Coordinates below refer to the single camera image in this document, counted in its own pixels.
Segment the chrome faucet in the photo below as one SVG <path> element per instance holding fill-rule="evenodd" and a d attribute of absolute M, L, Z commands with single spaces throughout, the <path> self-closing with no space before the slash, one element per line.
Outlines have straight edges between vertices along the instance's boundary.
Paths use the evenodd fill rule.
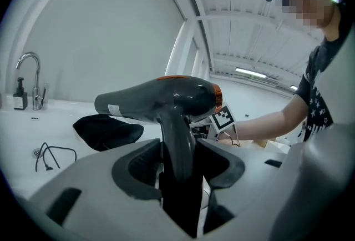
<path fill-rule="evenodd" d="M 26 58 L 32 57 L 35 60 L 36 63 L 36 71 L 34 75 L 34 87 L 32 89 L 32 106 L 34 111 L 38 111 L 42 108 L 43 102 L 44 102 L 44 96 L 45 96 L 45 91 L 46 91 L 46 85 L 44 86 L 43 90 L 43 95 L 39 95 L 39 87 L 38 87 L 38 78 L 39 78 L 39 71 L 40 71 L 40 61 L 39 57 L 36 53 L 34 52 L 27 52 L 24 53 L 17 61 L 16 64 L 16 69 L 20 69 L 21 64 Z"/>

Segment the black t-shirt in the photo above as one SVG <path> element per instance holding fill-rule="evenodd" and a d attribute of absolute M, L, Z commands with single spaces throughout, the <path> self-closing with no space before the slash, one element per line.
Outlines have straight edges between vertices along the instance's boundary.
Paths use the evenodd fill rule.
<path fill-rule="evenodd" d="M 333 123 L 322 95 L 315 86 L 315 80 L 318 79 L 337 54 L 351 27 L 352 22 L 350 16 L 346 13 L 345 4 L 341 3 L 338 7 L 341 13 L 339 38 L 333 42 L 324 39 L 321 45 L 314 49 L 310 54 L 308 65 L 302 76 L 300 85 L 295 91 L 295 94 L 299 95 L 308 105 L 305 140 Z"/>

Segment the soap dispenser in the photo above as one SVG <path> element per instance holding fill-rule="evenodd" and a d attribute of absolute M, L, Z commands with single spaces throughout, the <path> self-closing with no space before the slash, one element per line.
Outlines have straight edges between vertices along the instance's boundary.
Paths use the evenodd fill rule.
<path fill-rule="evenodd" d="M 18 86 L 16 88 L 16 93 L 13 95 L 13 103 L 15 110 L 24 110 L 27 107 L 27 92 L 24 91 L 22 87 L 23 77 L 18 77 Z"/>

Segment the ceiling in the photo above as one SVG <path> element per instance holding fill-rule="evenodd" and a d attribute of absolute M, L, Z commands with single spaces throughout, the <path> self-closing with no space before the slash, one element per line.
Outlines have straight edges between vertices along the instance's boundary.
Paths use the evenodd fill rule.
<path fill-rule="evenodd" d="M 310 52 L 323 39 L 282 13 L 275 1 L 196 0 L 209 45 L 212 75 L 252 79 L 236 67 L 267 75 L 265 84 L 290 91 L 298 86 Z"/>

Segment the black hair dryer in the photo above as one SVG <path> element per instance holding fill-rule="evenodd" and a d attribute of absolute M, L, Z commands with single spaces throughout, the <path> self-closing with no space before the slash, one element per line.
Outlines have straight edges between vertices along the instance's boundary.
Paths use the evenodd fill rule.
<path fill-rule="evenodd" d="M 218 112 L 218 85 L 196 77 L 166 76 L 125 90 L 98 95 L 99 114 L 160 123 L 163 133 L 163 208 L 190 235 L 195 235 L 202 174 L 194 167 L 195 139 L 189 123 Z"/>

